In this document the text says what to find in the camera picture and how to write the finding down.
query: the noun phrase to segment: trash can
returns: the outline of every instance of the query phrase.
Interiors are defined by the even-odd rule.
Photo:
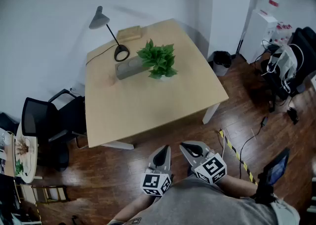
[[[215,51],[213,58],[213,71],[217,76],[225,76],[232,65],[232,56],[227,51]]]

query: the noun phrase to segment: yellow black caution tape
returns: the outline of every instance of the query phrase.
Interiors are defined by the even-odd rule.
[[[221,137],[224,138],[223,130],[220,130],[219,133],[220,133]],[[232,143],[228,140],[228,138],[226,136],[225,136],[225,141],[226,141],[228,147],[231,148],[235,152],[236,157],[238,158],[238,160],[243,164],[244,169],[246,170],[247,174],[249,175],[250,181],[252,183],[254,183],[255,185],[258,185],[256,180],[254,179],[252,173],[250,172],[248,166],[246,165],[246,163],[240,159],[239,152],[236,150],[236,148],[232,145]]]

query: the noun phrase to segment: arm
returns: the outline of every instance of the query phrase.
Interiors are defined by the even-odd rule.
[[[216,184],[225,194],[234,198],[250,197],[256,193],[258,188],[258,186],[251,182],[237,179],[229,175],[224,176]]]
[[[120,222],[127,222],[130,219],[132,219],[135,215],[137,215],[139,212],[150,207],[150,205],[153,203],[154,200],[155,200],[155,196],[146,195],[142,193],[132,203],[128,204],[121,211],[119,211],[119,213],[115,215],[113,220],[117,220]]]

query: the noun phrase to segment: lamp base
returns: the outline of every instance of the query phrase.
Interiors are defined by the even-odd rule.
[[[118,59],[118,54],[123,52],[123,51],[127,52],[127,56],[124,59],[119,60]],[[122,62],[122,61],[126,60],[128,57],[129,57],[129,50],[128,50],[128,48],[125,45],[123,45],[123,44],[118,45],[117,48],[115,49],[115,52],[114,52],[114,59],[115,59],[115,61]]]

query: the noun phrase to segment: person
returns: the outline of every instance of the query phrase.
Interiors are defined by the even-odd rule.
[[[298,225],[298,212],[277,199],[269,205],[250,198],[251,182],[231,177],[210,185],[191,175],[170,186],[158,200],[141,194],[123,208],[109,225]]]

